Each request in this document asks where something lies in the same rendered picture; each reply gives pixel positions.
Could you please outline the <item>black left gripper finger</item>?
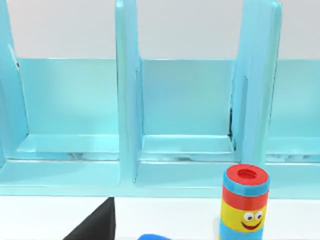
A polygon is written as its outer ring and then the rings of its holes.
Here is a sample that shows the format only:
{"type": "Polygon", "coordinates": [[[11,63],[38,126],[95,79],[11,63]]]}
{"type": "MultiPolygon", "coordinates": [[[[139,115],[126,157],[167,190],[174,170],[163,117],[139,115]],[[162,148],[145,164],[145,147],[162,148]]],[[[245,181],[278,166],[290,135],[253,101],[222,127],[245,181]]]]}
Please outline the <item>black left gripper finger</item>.
{"type": "Polygon", "coordinates": [[[63,240],[115,240],[115,199],[108,197],[63,240]]]}

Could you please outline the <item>blue rounded object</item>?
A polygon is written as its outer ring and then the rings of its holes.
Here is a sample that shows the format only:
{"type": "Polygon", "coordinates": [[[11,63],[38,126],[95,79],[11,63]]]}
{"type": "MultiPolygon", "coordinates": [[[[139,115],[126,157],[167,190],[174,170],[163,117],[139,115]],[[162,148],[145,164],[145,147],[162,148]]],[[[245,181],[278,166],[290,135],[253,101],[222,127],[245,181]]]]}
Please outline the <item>blue rounded object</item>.
{"type": "Polygon", "coordinates": [[[171,239],[158,234],[146,233],[141,235],[137,240],[171,240],[171,239]]]}

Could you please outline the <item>light blue rack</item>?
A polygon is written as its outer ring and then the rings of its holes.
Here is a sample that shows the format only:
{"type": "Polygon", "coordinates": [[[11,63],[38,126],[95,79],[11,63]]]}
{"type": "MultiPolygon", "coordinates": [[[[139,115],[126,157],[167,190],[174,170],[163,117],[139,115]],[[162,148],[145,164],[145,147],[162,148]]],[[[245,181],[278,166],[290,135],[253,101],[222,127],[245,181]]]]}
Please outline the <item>light blue rack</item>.
{"type": "Polygon", "coordinates": [[[320,59],[278,59],[282,4],[244,0],[236,59],[145,59],[137,2],[116,56],[18,58],[0,0],[0,195],[209,198],[228,167],[320,199],[320,59]]]}

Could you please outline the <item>stack of coloured rings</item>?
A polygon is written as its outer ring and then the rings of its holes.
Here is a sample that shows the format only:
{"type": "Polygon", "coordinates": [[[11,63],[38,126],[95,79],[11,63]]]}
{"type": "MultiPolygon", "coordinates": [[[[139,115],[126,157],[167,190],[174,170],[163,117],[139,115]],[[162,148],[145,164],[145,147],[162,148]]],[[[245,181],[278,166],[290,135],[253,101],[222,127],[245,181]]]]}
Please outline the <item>stack of coloured rings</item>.
{"type": "Polygon", "coordinates": [[[270,177],[252,164],[223,174],[218,240],[263,240],[270,177]]]}

